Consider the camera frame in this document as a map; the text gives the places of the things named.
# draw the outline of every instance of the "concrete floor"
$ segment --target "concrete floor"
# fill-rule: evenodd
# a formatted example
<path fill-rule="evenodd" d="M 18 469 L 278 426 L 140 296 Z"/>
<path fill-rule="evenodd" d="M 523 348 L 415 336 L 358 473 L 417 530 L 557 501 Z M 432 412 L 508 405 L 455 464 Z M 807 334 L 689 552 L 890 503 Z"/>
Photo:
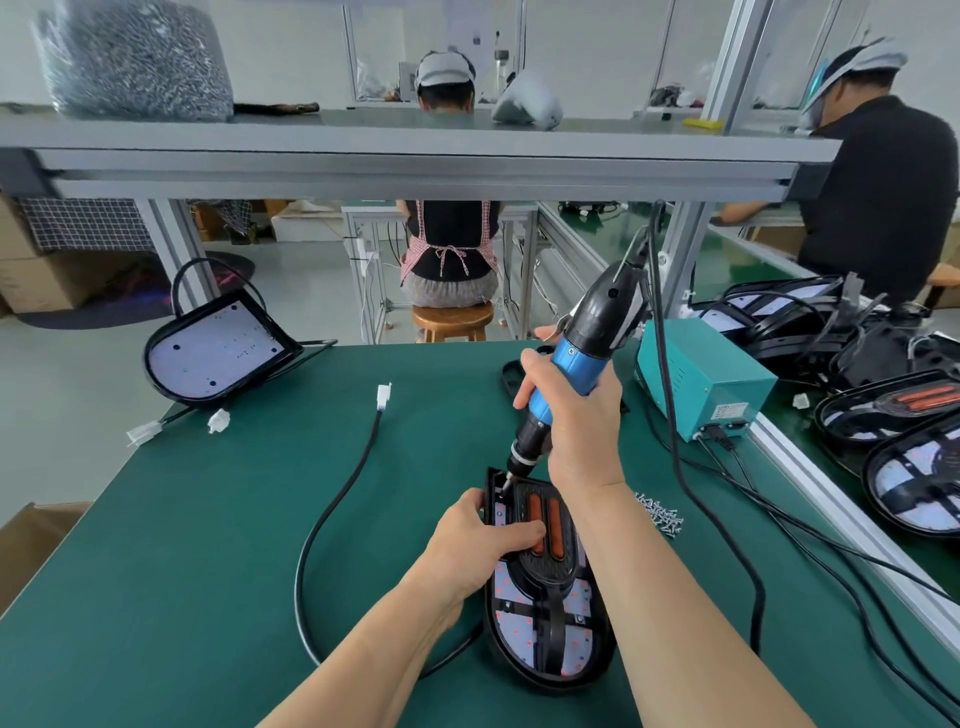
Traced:
<path fill-rule="evenodd" d="M 339 242 L 214 244 L 256 263 L 253 281 L 271 315 L 298 339 L 361 343 L 359 311 Z M 388 296 L 403 301 L 396 270 Z M 553 317 L 535 296 L 533 323 Z M 409 313 L 396 311 L 383 343 L 416 336 Z M 133 453 L 127 430 L 162 416 L 170 402 L 147 383 L 140 357 L 161 321 L 89 331 L 28 327 L 0 319 L 0 523 L 26 503 L 96 498 Z M 938 312 L 935 325 L 960 338 L 960 309 Z M 490 339 L 506 329 L 488 328 Z"/>

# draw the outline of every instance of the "worker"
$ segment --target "worker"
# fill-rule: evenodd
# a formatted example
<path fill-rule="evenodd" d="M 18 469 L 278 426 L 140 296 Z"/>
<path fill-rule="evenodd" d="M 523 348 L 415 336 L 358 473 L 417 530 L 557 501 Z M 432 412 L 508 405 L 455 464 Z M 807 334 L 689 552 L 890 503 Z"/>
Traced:
<path fill-rule="evenodd" d="M 428 53 L 417 68 L 420 107 L 437 113 L 473 113 L 476 72 L 456 51 Z M 496 295 L 496 235 L 501 204 L 397 200 L 407 218 L 409 249 L 400 283 L 413 305 L 459 308 Z"/>
<path fill-rule="evenodd" d="M 912 301 L 940 260 L 957 202 L 950 126 L 890 93 L 907 57 L 888 38 L 841 53 L 804 112 L 811 135 L 842 139 L 819 198 L 801 203 L 798 262 L 818 275 L 857 273 L 865 295 Z M 766 203 L 723 207 L 742 223 Z"/>
<path fill-rule="evenodd" d="M 580 397 L 549 358 L 527 350 L 521 361 L 527 377 L 514 407 L 525 407 L 537 387 L 553 412 L 550 478 L 590 555 L 643 724 L 813 728 L 626 484 L 617 453 L 622 388 L 612 365 Z M 399 584 L 260 728 L 396 725 L 427 655 L 464 600 L 490 579 L 504 553 L 543 538 L 542 522 L 484 525 L 477 515 L 483 500 L 482 491 L 467 491 L 447 509 Z M 509 678 L 504 673 L 505 683 Z"/>

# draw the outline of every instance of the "pile of screws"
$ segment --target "pile of screws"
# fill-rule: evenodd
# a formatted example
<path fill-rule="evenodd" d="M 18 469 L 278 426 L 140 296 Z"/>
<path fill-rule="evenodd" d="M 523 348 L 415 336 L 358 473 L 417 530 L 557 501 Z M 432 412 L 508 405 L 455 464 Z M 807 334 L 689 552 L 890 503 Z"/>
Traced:
<path fill-rule="evenodd" d="M 647 513 L 650 514 L 650 518 L 654 522 L 660 533 L 669 538 L 676 538 L 677 534 L 680 533 L 681 528 L 684 527 L 684 519 L 677 516 L 677 510 L 667 510 L 664 508 L 658 500 L 653 500 L 651 497 L 645 496 L 643 493 L 637 493 L 636 499 L 639 500 L 643 507 L 646 509 Z"/>

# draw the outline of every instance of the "bag of screws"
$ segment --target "bag of screws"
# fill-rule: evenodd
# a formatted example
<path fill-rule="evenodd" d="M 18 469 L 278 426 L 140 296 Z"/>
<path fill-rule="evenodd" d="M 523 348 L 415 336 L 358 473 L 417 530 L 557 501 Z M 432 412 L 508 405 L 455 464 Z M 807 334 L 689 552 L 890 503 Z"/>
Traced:
<path fill-rule="evenodd" d="M 172 0 L 60 0 L 35 25 L 57 111 L 225 121 L 233 89 L 213 20 Z"/>

